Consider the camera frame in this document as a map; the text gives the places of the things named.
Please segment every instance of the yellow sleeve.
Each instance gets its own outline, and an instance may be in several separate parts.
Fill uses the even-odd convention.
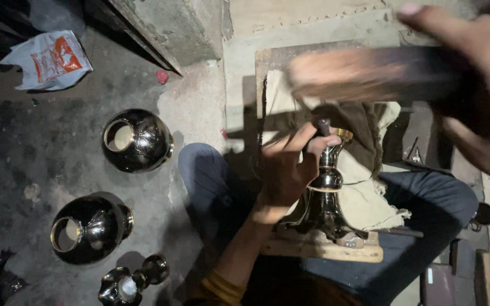
[[[201,281],[185,305],[227,305],[240,306],[247,288],[238,287],[220,276],[216,271]]]

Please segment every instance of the hand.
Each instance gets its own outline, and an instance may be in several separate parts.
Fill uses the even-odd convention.
[[[474,101],[464,101],[458,112],[443,117],[442,128],[473,165],[490,174],[490,16],[464,21],[440,7],[405,4],[398,18],[461,52],[479,70],[483,87],[474,90]]]
[[[322,151],[327,146],[341,143],[336,135],[312,139],[316,132],[317,128],[307,122],[296,134],[262,148],[264,178],[252,212],[254,221],[276,224],[281,220],[307,185],[317,178]],[[306,145],[307,152],[303,155],[303,161],[298,163],[300,152]]]

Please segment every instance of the concrete wall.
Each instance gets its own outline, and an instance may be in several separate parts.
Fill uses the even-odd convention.
[[[121,0],[181,66],[222,57],[223,0]]]
[[[224,0],[185,0],[203,26],[205,37],[213,45],[214,51],[222,57],[222,1]]]

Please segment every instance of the vase opening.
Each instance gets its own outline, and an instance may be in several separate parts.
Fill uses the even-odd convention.
[[[105,146],[113,152],[126,150],[133,140],[133,128],[125,120],[117,120],[105,130]]]
[[[54,223],[50,233],[52,247],[58,252],[68,252],[81,239],[82,229],[73,219],[62,218]]]

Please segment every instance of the red object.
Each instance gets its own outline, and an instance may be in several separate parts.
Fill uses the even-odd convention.
[[[168,79],[169,79],[169,74],[166,70],[158,70],[156,72],[156,80],[158,80],[160,84],[166,84]]]

